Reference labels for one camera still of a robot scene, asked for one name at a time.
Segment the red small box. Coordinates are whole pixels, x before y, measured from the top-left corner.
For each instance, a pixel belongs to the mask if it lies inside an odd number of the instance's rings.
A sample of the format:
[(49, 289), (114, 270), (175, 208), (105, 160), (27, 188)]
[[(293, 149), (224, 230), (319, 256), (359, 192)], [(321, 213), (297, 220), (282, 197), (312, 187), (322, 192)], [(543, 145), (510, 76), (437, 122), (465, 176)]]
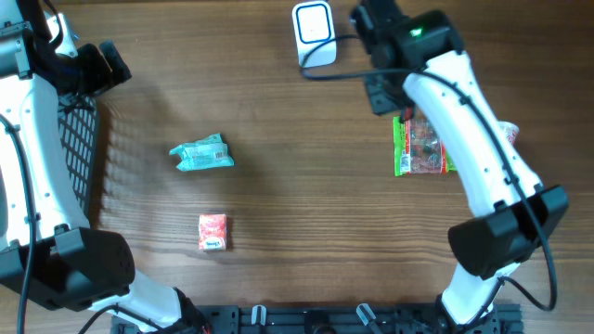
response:
[(225, 251), (227, 221), (225, 214), (201, 214), (199, 217), (199, 250)]

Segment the green gummy candy bag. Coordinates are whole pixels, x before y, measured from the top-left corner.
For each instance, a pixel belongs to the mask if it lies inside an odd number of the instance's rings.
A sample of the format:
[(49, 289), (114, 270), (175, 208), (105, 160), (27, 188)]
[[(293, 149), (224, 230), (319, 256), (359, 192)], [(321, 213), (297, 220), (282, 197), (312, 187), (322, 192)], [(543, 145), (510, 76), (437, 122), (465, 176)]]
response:
[(394, 175), (448, 173), (456, 171), (439, 135), (426, 118), (401, 122), (396, 116), (394, 129)]

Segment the instant noodle cup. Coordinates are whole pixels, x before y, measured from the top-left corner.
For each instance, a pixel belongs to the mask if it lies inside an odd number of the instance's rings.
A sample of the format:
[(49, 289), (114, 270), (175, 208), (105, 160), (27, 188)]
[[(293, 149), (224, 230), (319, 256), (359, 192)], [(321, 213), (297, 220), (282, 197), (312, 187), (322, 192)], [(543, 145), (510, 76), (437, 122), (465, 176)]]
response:
[(519, 127), (511, 122), (505, 121), (499, 121), (498, 125), (503, 135), (512, 145), (514, 145), (517, 135), (520, 132)]

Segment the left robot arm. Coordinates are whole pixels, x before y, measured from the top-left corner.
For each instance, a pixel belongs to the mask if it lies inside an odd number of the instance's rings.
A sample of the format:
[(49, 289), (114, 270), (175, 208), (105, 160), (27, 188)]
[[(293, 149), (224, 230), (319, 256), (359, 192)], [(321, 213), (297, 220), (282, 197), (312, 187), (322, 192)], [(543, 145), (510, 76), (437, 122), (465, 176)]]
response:
[(124, 237), (96, 230), (80, 199), (95, 98), (131, 72), (116, 46), (76, 46), (48, 1), (1, 5), (1, 283), (27, 305), (115, 315), (143, 333), (207, 333), (179, 289), (135, 267)]

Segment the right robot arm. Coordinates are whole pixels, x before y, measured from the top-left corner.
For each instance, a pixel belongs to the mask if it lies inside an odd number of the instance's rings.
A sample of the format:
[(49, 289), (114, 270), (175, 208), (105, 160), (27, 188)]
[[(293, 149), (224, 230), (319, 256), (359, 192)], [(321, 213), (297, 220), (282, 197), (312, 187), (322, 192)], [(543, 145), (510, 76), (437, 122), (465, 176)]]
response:
[(398, 107), (419, 107), (445, 145), (472, 212), (448, 232), (458, 265), (440, 298), (457, 329), (487, 316), (503, 284), (549, 237), (569, 199), (545, 187), (500, 130), (449, 17), (405, 15), (393, 1), (363, 1), (351, 20)]

